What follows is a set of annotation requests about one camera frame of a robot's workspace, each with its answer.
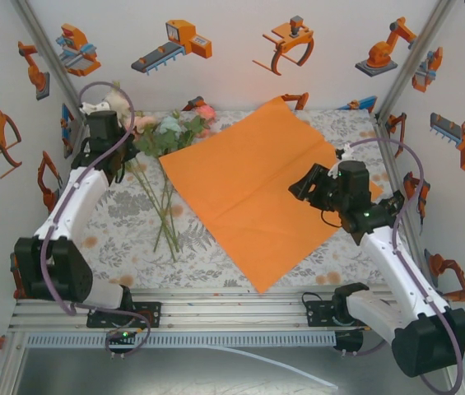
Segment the pink artificial rose stem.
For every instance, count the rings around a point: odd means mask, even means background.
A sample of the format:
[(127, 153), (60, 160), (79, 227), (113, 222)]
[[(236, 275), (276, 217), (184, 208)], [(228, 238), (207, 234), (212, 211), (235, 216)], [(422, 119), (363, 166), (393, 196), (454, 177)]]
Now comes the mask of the pink artificial rose stem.
[[(105, 97), (105, 101), (109, 102), (110, 108), (117, 113), (119, 122), (122, 123), (124, 128), (129, 129), (132, 136), (134, 137), (133, 127), (137, 125), (137, 118), (148, 115), (145, 115), (143, 112), (133, 110), (133, 106), (130, 104), (130, 100), (126, 98), (123, 92), (120, 90), (119, 84), (115, 84), (114, 87), (111, 88)], [(160, 122), (160, 120), (154, 116), (149, 117), (152, 117), (156, 121)], [(151, 182), (155, 192), (160, 193), (162, 189), (162, 176), (160, 175), (159, 166), (152, 160), (147, 159), (139, 151), (137, 151), (136, 158), (138, 158), (142, 163), (142, 168), (146, 171), (146, 174), (151, 177)]]

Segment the pale peach artificial rose stem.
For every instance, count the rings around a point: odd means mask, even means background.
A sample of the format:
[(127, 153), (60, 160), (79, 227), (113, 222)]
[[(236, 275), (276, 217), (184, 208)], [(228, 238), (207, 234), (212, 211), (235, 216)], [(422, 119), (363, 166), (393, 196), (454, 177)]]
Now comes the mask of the pale peach artificial rose stem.
[(160, 238), (163, 237), (171, 258), (175, 260), (175, 254), (179, 251), (179, 243), (174, 226), (174, 216), (171, 212), (174, 187), (169, 185), (169, 178), (160, 162), (160, 158), (177, 148), (176, 131), (171, 128), (163, 129), (160, 122), (152, 117), (143, 116), (137, 118), (137, 125), (133, 127), (133, 132), (135, 137), (134, 146), (147, 159), (152, 160), (159, 166), (160, 175), (162, 176), (161, 192), (156, 193), (153, 189), (151, 177), (146, 174), (139, 159), (135, 158), (131, 165), (133, 176), (137, 179), (159, 217), (160, 228), (153, 251), (157, 250)]

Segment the light blue artificial flower stem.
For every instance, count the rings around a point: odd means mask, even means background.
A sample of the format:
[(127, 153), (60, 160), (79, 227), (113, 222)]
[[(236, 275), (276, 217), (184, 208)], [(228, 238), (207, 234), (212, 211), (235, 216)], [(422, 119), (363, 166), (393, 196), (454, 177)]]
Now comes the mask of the light blue artificial flower stem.
[(161, 220), (159, 235), (164, 235), (172, 257), (174, 257), (175, 252), (179, 251), (179, 244), (176, 239), (173, 222), (173, 214), (170, 210), (174, 189), (170, 186), (169, 178), (160, 162), (160, 158), (178, 150), (179, 138), (181, 137), (182, 131), (183, 129), (179, 124), (179, 120), (173, 115), (163, 118), (151, 131), (152, 156), (157, 160), (163, 177), (162, 191), (158, 200)]

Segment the orange wrapping paper sheet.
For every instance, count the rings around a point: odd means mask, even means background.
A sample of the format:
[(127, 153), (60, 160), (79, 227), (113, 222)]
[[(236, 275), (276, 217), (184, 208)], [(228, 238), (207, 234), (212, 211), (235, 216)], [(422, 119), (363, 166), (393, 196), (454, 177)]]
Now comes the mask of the orange wrapping paper sheet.
[(335, 161), (333, 145), (281, 97), (160, 160), (180, 197), (260, 293), (334, 234), (288, 188), (311, 165)]

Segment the coral artificial rose stem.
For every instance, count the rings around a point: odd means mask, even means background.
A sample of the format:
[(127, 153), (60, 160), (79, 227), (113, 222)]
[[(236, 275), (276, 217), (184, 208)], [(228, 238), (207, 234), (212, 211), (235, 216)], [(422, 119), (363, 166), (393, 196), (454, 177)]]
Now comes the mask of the coral artificial rose stem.
[[(191, 114), (190, 118), (183, 118), (180, 111), (175, 110), (171, 115), (176, 117), (179, 120), (179, 124), (183, 129), (181, 137), (179, 138), (179, 148), (177, 151), (180, 151), (184, 148), (187, 148), (195, 143), (196, 140), (201, 140), (205, 137), (208, 137), (211, 131), (211, 126), (215, 122), (216, 112), (210, 105), (202, 105), (195, 107), (188, 111)], [(172, 206), (171, 213), (173, 214), (173, 195), (172, 195)]]

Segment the floral print tablecloth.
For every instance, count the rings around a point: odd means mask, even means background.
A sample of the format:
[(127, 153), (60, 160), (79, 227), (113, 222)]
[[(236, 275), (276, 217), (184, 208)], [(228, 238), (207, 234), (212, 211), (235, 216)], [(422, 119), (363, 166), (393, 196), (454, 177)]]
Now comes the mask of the floral print tablecloth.
[[(95, 277), (131, 288), (251, 287), (247, 277), (208, 232), (187, 203), (172, 196), (179, 247), (159, 236), (160, 218), (141, 183), (149, 180), (157, 197), (164, 179), (156, 160), (139, 155), (119, 184), (98, 201), (83, 230), (79, 249)], [(278, 287), (382, 284), (374, 263), (350, 235), (339, 230), (283, 276)]]

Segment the small black mounting block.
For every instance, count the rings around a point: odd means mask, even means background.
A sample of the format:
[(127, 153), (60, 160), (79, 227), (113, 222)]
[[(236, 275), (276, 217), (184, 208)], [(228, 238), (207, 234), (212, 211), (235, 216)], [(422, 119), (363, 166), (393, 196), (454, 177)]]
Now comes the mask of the small black mounting block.
[(358, 352), (363, 346), (364, 335), (361, 330), (336, 331), (335, 350), (346, 352)]

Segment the small circuit board green light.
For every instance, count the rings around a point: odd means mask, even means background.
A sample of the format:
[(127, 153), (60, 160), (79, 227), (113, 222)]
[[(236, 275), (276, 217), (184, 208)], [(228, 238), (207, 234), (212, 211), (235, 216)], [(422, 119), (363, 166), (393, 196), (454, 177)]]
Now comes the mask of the small circuit board green light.
[(107, 333), (106, 340), (109, 344), (132, 344), (136, 335), (127, 329), (115, 330)]

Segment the aluminium frame side rail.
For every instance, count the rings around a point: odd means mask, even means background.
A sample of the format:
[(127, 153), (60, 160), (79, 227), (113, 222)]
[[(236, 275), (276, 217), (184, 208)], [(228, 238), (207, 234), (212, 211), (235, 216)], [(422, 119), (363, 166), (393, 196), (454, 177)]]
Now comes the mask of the aluminium frame side rail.
[(77, 119), (65, 119), (61, 121), (61, 139), (63, 143), (63, 158), (71, 159), (76, 155), (81, 146), (81, 141), (84, 138), (86, 125), (84, 122)]
[[(399, 189), (401, 192), (405, 192), (403, 187), (401, 171), (398, 168), (397, 160), (394, 157), (393, 145), (398, 145), (400, 141), (391, 139), (386, 131), (383, 124), (378, 125), (377, 119), (372, 118), (374, 131), (377, 138), (379, 139), (378, 144), (380, 152), (383, 156), (384, 166), (388, 172), (389, 181), (393, 190)], [(424, 169), (421, 160), (417, 154), (408, 146), (403, 147), (403, 154), (411, 157), (411, 166), (415, 173), (415, 177), (418, 178), (421, 183), (424, 181)], [(432, 281), (430, 269), (428, 267), (424, 248), (421, 241), (421, 226), (416, 216), (416, 205), (418, 203), (418, 192), (409, 200), (401, 214), (401, 222), (404, 231), (404, 235), (408, 244), (408, 250), (415, 261), (415, 264), (419, 267), (423, 277), (433, 286), (435, 283)]]

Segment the aluminium frame corner post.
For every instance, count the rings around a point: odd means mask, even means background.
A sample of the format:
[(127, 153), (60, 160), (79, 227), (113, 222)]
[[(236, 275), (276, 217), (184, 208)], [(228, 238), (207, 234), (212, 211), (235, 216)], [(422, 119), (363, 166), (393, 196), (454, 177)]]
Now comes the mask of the aluminium frame corner post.
[(75, 109), (78, 109), (79, 95), (77, 90), (72, 85), (72, 82), (65, 71), (63, 65), (58, 59), (58, 55), (50, 43), (49, 37), (46, 34), (44, 27), (40, 23), (38, 17), (34, 13), (29, 0), (9, 0), (13, 5), (16, 14), (21, 18), (22, 24), (27, 29), (30, 37), (35, 43), (36, 48), (42, 53), (45, 62), (50, 71), (54, 74), (54, 78), (58, 82), (64, 95)]
[(407, 60), (403, 64), (398, 76), (393, 82), (392, 88), (386, 95), (382, 106), (377, 113), (377, 124), (385, 123), (391, 114), (393, 107), (398, 102), (412, 75), (415, 73), (422, 57), (429, 50), (430, 44), (439, 33), (441, 26), (446, 21), (449, 13), (454, 9), (458, 0), (438, 0), (433, 11), (426, 20), (421, 33), (418, 35)]

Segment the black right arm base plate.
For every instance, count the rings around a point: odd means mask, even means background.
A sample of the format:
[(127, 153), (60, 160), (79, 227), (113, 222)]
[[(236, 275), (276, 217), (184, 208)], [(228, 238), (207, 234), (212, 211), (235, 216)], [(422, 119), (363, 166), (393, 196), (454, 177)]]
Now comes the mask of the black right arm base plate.
[(334, 313), (333, 303), (330, 300), (307, 300), (305, 301), (307, 323), (310, 328), (319, 327), (364, 327), (360, 320), (352, 320), (349, 323), (340, 322)]

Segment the aluminium frame table rail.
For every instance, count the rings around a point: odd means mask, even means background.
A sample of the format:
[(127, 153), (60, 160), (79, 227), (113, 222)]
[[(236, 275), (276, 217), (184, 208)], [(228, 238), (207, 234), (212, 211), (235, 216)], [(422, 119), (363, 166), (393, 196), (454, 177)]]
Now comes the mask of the aluminium frame table rail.
[[(334, 286), (273, 287), (259, 294), (251, 288), (134, 289), (138, 302), (161, 303), (159, 332), (303, 331), (308, 328), (301, 302), (305, 292), (329, 300)], [(66, 315), (54, 302), (20, 300), (10, 332), (84, 332), (85, 309)]]

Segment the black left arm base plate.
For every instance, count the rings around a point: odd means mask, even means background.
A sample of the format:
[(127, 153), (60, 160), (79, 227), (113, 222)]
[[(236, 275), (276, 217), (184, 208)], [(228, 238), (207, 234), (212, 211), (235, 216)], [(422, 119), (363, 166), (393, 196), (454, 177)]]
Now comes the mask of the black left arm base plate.
[[(152, 328), (160, 325), (161, 302), (134, 302), (131, 310), (145, 317)], [(87, 315), (86, 326), (88, 328), (145, 328), (143, 321), (127, 315), (90, 311)]]

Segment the aluminium frame leg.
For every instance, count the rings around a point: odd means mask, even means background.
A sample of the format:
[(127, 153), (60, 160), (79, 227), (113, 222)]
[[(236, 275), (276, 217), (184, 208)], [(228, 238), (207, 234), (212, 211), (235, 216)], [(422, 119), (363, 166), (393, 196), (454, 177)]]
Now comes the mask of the aluminium frame leg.
[(27, 337), (9, 332), (0, 351), (0, 395), (15, 395), (23, 370)]

